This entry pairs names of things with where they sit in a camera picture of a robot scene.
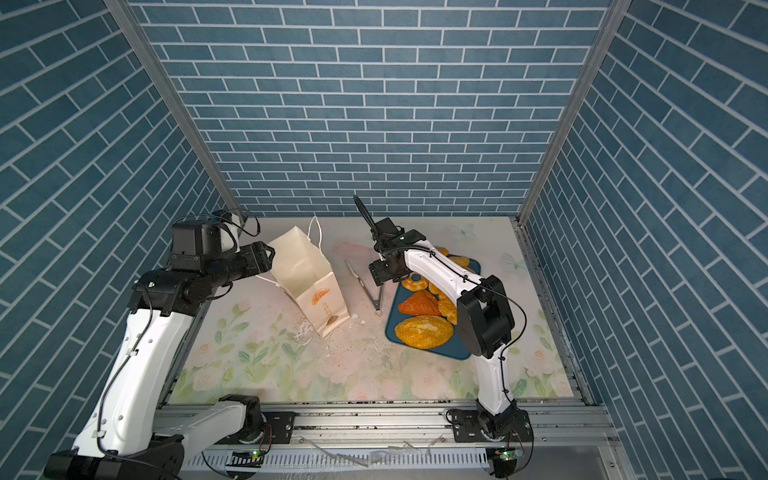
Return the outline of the white paper bag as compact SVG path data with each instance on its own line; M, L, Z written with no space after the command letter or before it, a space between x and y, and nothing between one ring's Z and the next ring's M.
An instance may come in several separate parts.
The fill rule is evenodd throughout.
M307 230L294 226L267 242L274 250L272 283L297 305L321 338L350 319L347 303L323 249L323 230L317 216Z

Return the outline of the metal tongs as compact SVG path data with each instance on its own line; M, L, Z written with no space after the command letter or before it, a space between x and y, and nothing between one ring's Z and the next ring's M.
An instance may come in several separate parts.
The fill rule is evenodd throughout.
M380 286L378 288L377 296L374 296L372 294L372 290L367 287L367 285L365 284L363 278L356 272L356 270L353 268L353 266L352 266L352 264L350 263L349 260L345 261L345 265L346 265L349 273L357 280L357 282L359 283L359 285L361 286L361 288L365 292L368 300L370 301L372 307L375 310L375 314L377 316L382 316L383 315L383 311L382 311L383 287Z

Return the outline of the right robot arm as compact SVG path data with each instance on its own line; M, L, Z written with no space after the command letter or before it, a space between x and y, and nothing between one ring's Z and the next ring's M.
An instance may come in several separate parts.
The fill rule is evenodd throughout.
M480 416L497 423L514 416L518 407L505 379L505 353L516 341L510 308L514 302L505 295L502 282L457 265L416 230L406 231L389 218L375 221L368 213L363 218L379 255L369 265L376 285L416 273L446 294L457 307L459 337L476 363Z

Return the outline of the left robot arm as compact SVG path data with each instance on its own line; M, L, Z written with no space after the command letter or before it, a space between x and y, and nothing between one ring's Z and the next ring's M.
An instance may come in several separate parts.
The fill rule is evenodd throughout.
M226 437L259 442L268 432L256 396L229 394L165 433L155 411L174 358L200 307L218 288L271 270L275 251L261 241L212 259L174 258L144 274L129 302L115 364L73 446L52 454L47 479L176 479L184 461Z

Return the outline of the striped yellow bread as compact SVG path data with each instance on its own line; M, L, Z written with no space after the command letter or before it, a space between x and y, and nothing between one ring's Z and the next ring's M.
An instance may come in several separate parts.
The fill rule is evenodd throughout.
M451 256L450 260L462 268L468 268L470 265L470 259L463 256Z

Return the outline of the large sesame oval bread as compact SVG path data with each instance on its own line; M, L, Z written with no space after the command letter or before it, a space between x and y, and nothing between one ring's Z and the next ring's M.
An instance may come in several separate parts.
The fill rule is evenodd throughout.
M428 350L447 343L453 336L454 328L443 317L415 316L400 322L394 332L405 345Z

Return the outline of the orange triangular pastry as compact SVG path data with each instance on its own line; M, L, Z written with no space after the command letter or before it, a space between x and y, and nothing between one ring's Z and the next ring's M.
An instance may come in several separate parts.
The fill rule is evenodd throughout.
M398 305L398 312L409 316L440 316L438 299L427 290L413 293Z

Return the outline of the teal tray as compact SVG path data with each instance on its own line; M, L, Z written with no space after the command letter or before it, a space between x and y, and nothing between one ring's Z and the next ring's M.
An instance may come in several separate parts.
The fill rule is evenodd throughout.
M394 343L464 360L469 350L459 345L457 299L482 283L469 268L430 249L405 254L411 270L395 295L386 336Z

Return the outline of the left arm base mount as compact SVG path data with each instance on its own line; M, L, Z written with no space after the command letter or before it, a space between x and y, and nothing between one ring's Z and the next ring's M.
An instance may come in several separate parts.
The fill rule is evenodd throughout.
M291 442L296 413L291 411L267 411L262 414L262 425L252 431L237 432L217 441L217 445L261 446L287 445Z

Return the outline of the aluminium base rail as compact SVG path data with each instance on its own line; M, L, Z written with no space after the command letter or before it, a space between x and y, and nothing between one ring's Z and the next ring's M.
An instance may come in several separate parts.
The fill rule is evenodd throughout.
M531 442L457 443L444 414L470 402L266 405L296 413L287 445L214 444L185 460L184 472L256 478L268 473L473 469L510 479L631 479L629 460L605 408L576 400L521 401Z

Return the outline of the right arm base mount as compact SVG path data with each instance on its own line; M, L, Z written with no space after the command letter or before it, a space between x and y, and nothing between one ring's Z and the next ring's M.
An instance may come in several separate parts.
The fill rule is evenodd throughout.
M527 443L534 439L528 412L517 406L510 406L496 415L482 407L476 410L449 409L444 417L457 443Z

